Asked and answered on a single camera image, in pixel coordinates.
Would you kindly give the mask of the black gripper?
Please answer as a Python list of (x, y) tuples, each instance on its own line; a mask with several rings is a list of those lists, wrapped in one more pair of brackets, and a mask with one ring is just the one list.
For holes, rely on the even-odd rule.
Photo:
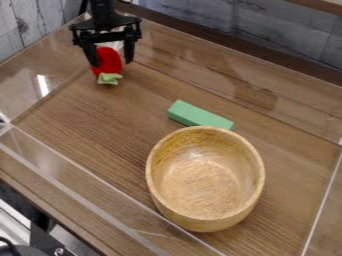
[(93, 66), (99, 66), (97, 43), (122, 41), (126, 63), (134, 61), (135, 43), (142, 38), (141, 23), (139, 17), (114, 15), (101, 19), (93, 17), (70, 26), (72, 42), (82, 47)]

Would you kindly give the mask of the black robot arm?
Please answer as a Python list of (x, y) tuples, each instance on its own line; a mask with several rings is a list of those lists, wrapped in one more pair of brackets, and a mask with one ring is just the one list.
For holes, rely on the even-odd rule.
[(98, 43), (123, 42), (125, 61), (130, 64), (135, 57), (135, 43), (142, 39), (142, 18), (126, 16), (115, 11), (115, 2), (125, 0), (85, 0), (82, 7), (91, 7), (91, 18), (70, 25), (72, 43), (85, 52), (91, 65), (101, 65)]

